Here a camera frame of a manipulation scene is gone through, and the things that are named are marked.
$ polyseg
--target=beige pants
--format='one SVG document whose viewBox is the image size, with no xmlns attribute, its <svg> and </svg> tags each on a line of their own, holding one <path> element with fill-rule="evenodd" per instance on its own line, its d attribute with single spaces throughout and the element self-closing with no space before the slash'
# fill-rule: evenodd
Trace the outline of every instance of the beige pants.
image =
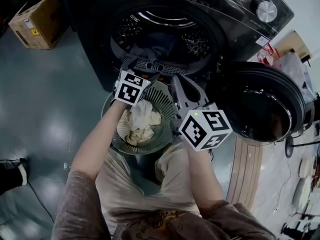
<svg viewBox="0 0 320 240">
<path fill-rule="evenodd" d="M 171 146 L 155 163 L 162 181 L 160 192 L 144 196 L 130 174 L 125 158 L 112 149 L 96 179 L 102 213 L 111 234 L 118 224 L 126 224 L 149 211 L 182 210 L 199 215 L 190 188 L 188 154 L 182 144 Z"/>
</svg>

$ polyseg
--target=cable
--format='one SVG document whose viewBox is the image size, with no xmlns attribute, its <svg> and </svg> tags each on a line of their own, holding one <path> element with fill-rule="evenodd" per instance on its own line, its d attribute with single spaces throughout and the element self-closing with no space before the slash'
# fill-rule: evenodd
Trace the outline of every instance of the cable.
<svg viewBox="0 0 320 240">
<path fill-rule="evenodd" d="M 275 208 L 276 211 L 277 211 L 278 208 L 279 208 L 279 201 L 280 201 L 280 197 L 281 197 L 282 188 L 284 187 L 284 185 L 286 185 L 286 184 L 288 183 L 288 181 L 291 179 L 291 176 L 292 176 L 292 174 L 291 174 L 291 168 L 290 168 L 290 165 L 289 165 L 289 159 L 287 159 L 287 164 L 288 164 L 290 176 L 289 176 L 289 178 L 282 184 L 282 186 L 281 186 L 281 188 L 280 188 L 278 200 L 277 200 L 277 202 L 276 202 L 276 208 Z"/>
<path fill-rule="evenodd" d="M 10 159 L 0 159 L 0 161 L 6 161 L 5 162 L 5 167 L 7 167 L 7 163 L 11 162 L 11 164 L 13 165 L 14 168 L 18 168 L 13 161 L 26 161 L 25 158 L 20 158 L 20 159 L 14 159 L 14 160 L 10 160 Z M 54 218 L 52 217 L 51 213 L 47 210 L 47 208 L 45 207 L 45 205 L 43 204 L 43 202 L 41 201 L 40 197 L 38 196 L 37 192 L 35 191 L 35 189 L 33 188 L 33 186 L 31 185 L 31 183 L 28 181 L 27 182 L 30 186 L 30 188 L 32 189 L 35 197 L 38 199 L 39 203 L 41 204 L 41 206 L 43 207 L 43 209 L 48 213 L 48 215 L 50 216 L 50 219 L 52 220 L 53 223 L 55 223 Z"/>
</svg>

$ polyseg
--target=washing machine drum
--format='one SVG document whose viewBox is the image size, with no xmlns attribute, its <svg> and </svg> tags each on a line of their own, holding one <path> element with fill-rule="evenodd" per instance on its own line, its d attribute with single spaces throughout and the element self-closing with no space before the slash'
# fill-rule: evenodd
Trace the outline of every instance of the washing machine drum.
<svg viewBox="0 0 320 240">
<path fill-rule="evenodd" d="M 281 141 L 304 121 L 305 103 L 298 86 L 281 71 L 253 62 L 223 66 L 215 99 L 232 129 L 254 146 Z"/>
<path fill-rule="evenodd" d="M 220 25 L 203 10 L 177 0 L 133 0 L 99 26 L 96 40 L 115 68 L 137 57 L 137 75 L 157 70 L 167 83 L 176 73 L 193 78 L 212 71 L 228 53 Z"/>
</svg>

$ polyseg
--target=gray sleeve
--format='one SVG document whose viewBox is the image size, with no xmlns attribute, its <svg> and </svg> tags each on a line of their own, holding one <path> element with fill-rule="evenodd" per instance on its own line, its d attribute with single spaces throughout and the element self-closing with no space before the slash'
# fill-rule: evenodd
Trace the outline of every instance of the gray sleeve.
<svg viewBox="0 0 320 240">
<path fill-rule="evenodd" d="M 69 173 L 51 239 L 111 239 L 96 185 L 81 171 Z"/>
<path fill-rule="evenodd" d="M 262 226 L 241 203 L 232 205 L 225 200 L 218 201 L 205 212 L 203 218 L 217 225 L 231 238 L 276 240 L 275 235 Z"/>
</svg>

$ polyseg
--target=control knob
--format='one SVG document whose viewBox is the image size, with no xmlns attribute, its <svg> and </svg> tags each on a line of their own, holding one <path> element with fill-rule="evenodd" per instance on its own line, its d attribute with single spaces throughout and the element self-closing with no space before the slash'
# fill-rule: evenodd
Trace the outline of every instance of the control knob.
<svg viewBox="0 0 320 240">
<path fill-rule="evenodd" d="M 251 7 L 258 19 L 265 23 L 274 21 L 278 15 L 278 9 L 271 0 L 254 0 Z"/>
</svg>

